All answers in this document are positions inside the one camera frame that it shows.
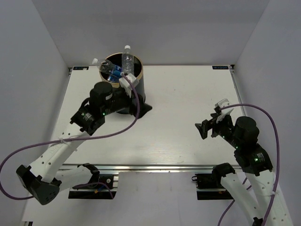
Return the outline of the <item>clear bottle blue label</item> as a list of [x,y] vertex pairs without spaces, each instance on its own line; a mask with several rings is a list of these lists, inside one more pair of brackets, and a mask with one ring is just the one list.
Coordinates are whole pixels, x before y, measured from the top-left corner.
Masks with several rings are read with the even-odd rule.
[[92,64],[98,66],[100,73],[108,75],[106,80],[109,82],[116,82],[121,78],[121,67],[115,65],[108,59],[101,60],[94,58]]

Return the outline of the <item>clear bottle white cap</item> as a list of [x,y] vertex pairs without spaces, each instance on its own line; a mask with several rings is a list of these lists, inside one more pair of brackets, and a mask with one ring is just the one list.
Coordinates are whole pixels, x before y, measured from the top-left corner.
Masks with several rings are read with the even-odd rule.
[[129,45],[126,45],[124,47],[124,52],[122,53],[121,62],[122,62],[122,72],[126,74],[134,75],[135,62],[134,62],[134,56],[131,53],[131,47]]

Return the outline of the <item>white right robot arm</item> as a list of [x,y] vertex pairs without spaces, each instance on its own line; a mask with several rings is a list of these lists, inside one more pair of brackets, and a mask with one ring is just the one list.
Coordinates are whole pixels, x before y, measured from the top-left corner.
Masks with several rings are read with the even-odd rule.
[[201,138],[221,136],[235,148],[234,157],[251,184],[255,196],[251,196],[240,183],[237,173],[229,163],[213,167],[212,181],[216,187],[224,187],[244,212],[251,226],[291,226],[293,222],[282,192],[273,190],[276,174],[268,153],[259,145],[255,120],[241,116],[235,123],[226,115],[219,120],[213,113],[211,120],[196,123]]

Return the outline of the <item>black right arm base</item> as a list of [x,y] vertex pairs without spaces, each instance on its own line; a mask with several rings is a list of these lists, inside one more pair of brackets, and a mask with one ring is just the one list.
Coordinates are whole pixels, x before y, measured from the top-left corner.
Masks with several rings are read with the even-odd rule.
[[211,174],[195,174],[191,180],[196,183],[197,199],[199,201],[233,199],[223,186],[217,184]]

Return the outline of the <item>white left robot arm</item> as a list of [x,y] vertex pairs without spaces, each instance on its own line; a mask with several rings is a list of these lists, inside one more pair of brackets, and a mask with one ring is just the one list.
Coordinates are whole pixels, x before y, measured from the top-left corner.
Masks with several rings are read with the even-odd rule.
[[51,144],[29,166],[21,165],[17,168],[16,173],[24,188],[41,205],[46,205],[65,189],[94,188],[100,185],[100,172],[90,163],[66,171],[59,169],[77,148],[105,123],[106,115],[124,109],[139,119],[150,111],[152,106],[146,104],[144,98],[133,91],[126,92],[124,88],[114,89],[107,82],[96,83],[89,97],[71,117],[60,140],[56,144]]

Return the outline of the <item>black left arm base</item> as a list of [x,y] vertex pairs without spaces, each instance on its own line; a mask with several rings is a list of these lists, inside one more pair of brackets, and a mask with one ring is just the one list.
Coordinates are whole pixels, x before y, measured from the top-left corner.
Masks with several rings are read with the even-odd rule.
[[69,190],[69,199],[111,200],[115,197],[118,187],[118,174],[100,174],[98,179],[91,180],[90,186]]

